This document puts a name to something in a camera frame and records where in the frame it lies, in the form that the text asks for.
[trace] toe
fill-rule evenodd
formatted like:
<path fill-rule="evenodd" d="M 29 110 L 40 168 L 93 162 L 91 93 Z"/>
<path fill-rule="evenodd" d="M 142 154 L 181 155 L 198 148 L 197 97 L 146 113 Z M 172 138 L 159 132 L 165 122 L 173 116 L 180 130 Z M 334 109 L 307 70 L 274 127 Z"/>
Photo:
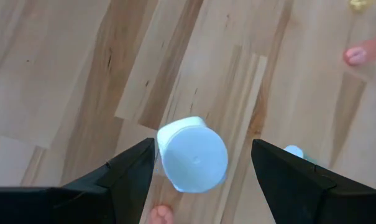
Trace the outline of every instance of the toe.
<path fill-rule="evenodd" d="M 152 211 L 150 211 L 150 217 L 151 218 L 156 218 L 158 217 L 158 214 L 157 214 L 157 209 L 152 209 Z"/>
<path fill-rule="evenodd" d="M 164 224 L 163 220 L 160 217 L 152 219 L 151 224 Z"/>
<path fill-rule="evenodd" d="M 168 212 L 168 213 L 164 216 L 164 220 L 166 221 L 166 224 L 174 224 L 173 214 L 172 214 L 171 212 Z"/>
<path fill-rule="evenodd" d="M 157 212 L 160 216 L 165 216 L 167 213 L 170 212 L 170 209 L 165 205 L 160 205 L 157 207 Z"/>
<path fill-rule="evenodd" d="M 344 54 L 344 59 L 349 65 L 360 65 L 366 62 L 367 52 L 362 47 L 353 47 Z"/>

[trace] wooden floor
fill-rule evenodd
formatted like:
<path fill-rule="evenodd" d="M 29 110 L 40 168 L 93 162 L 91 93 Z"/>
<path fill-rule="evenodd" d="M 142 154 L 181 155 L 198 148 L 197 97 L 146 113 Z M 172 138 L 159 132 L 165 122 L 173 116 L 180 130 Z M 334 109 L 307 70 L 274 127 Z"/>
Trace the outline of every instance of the wooden floor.
<path fill-rule="evenodd" d="M 196 115 L 227 180 L 179 193 L 157 161 L 142 223 L 160 203 L 177 224 L 273 223 L 254 138 L 376 188 L 376 63 L 341 57 L 375 35 L 376 3 L 348 0 L 0 0 L 0 186 L 65 184 Z"/>

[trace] human foot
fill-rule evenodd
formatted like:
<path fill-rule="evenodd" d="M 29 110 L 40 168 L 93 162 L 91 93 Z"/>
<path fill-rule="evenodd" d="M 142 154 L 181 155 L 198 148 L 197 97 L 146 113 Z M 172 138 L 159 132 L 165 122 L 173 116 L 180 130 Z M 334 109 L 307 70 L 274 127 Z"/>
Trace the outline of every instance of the human foot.
<path fill-rule="evenodd" d="M 150 211 L 149 224 L 173 224 L 174 217 L 170 207 L 165 205 L 156 206 Z"/>
<path fill-rule="evenodd" d="M 362 65 L 376 60 L 376 38 L 366 40 L 344 52 L 344 60 L 350 66 Z"/>

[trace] white cup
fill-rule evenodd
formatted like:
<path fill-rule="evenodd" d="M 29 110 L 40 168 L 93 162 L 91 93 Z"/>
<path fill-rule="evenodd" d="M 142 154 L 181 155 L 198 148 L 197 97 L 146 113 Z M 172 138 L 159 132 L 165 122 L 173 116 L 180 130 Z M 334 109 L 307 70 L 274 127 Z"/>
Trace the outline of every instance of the white cup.
<path fill-rule="evenodd" d="M 206 192 L 226 178 L 227 150 L 199 117 L 174 121 L 157 133 L 164 171 L 180 192 Z"/>

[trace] light blue object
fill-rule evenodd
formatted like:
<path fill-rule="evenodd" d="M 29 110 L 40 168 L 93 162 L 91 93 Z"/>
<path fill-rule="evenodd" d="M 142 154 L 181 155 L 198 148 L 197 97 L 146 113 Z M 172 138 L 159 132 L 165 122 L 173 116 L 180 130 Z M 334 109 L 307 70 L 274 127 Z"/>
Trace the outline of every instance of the light blue object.
<path fill-rule="evenodd" d="M 162 127 L 157 142 L 164 171 L 178 191 L 202 193 L 226 179 L 226 146 L 201 118 Z"/>
<path fill-rule="evenodd" d="M 316 160 L 310 158 L 308 155 L 306 155 L 304 153 L 304 151 L 302 149 L 300 149 L 298 146 L 294 146 L 294 145 L 291 145 L 291 146 L 287 146 L 285 148 L 285 151 L 295 155 L 295 156 L 298 156 L 299 158 L 301 159 L 305 159 L 306 161 L 309 161 L 309 162 L 312 162 L 313 164 L 317 164 Z"/>

